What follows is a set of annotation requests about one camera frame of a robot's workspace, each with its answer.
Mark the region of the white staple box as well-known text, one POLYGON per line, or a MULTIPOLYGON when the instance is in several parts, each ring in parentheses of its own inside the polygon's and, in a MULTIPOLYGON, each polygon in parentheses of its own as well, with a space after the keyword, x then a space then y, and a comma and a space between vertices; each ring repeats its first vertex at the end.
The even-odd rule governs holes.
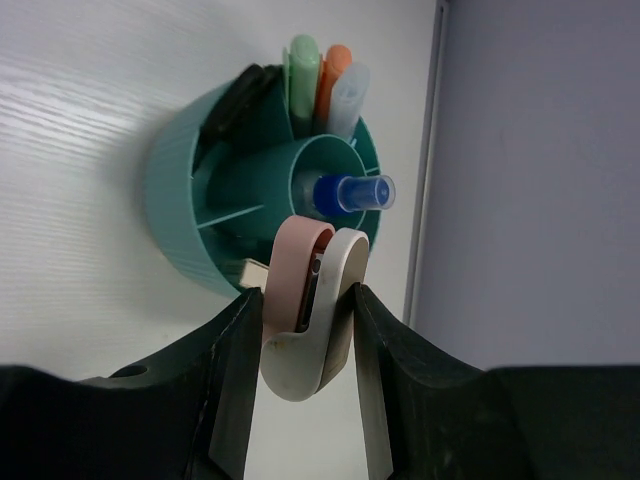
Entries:
POLYGON ((266 288, 269 267, 254 260, 243 259, 237 263, 236 284, 244 289, 259 288, 264 291, 266 288))

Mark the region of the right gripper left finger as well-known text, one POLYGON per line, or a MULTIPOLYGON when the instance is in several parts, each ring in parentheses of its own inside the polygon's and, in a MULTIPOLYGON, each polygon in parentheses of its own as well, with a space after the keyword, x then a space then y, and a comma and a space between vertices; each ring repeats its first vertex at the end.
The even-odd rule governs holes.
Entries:
POLYGON ((1 370, 5 479, 240 479, 256 397, 263 297, 108 377, 1 370))

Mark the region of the black handled scissors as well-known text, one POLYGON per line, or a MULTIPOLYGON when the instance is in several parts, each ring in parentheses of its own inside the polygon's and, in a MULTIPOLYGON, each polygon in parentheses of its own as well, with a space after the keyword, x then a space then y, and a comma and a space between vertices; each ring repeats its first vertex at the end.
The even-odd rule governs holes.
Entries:
POLYGON ((205 118, 199 143, 213 147, 229 139, 261 105, 282 76, 281 65, 251 64, 231 82, 205 118))

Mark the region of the blue highlighter marker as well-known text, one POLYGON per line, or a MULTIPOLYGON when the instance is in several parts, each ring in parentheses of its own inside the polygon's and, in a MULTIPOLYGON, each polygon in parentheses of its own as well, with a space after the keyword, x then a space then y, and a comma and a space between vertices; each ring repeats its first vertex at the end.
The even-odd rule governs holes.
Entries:
POLYGON ((351 63, 331 90, 326 130, 350 141, 360 119, 370 85, 370 70, 360 62, 351 63))

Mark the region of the green highlighter marker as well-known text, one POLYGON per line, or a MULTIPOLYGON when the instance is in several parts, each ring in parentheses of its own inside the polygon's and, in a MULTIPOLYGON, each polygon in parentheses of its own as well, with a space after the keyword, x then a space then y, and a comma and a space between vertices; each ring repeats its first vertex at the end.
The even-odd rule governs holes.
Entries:
POLYGON ((312 119, 321 55, 313 37, 296 35, 290 44, 289 59, 289 112, 295 138, 306 137, 312 129, 312 119))

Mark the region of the orange highlighter marker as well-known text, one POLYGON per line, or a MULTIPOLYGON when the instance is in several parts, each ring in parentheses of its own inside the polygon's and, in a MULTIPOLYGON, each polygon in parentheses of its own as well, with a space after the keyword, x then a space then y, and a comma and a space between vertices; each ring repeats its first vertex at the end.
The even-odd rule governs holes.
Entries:
POLYGON ((330 46, 322 58, 313 117, 314 134, 325 132, 333 86, 351 63, 351 50, 343 44, 330 46))

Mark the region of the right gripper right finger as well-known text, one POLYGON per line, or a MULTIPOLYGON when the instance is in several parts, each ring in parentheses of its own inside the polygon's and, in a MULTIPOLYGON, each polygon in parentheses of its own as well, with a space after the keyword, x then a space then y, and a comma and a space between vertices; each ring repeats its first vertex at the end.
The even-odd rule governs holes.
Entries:
POLYGON ((396 319, 369 287, 349 292, 372 479, 635 479, 639 369, 487 371, 396 319))

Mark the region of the clear bottle blue cap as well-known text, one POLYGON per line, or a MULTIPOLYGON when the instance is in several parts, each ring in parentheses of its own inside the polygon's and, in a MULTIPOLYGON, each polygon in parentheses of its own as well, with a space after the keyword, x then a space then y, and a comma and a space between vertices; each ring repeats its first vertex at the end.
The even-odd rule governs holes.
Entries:
POLYGON ((395 197, 395 184, 386 175, 306 171, 299 173, 292 184, 294 211, 317 219, 387 210, 393 206, 395 197))

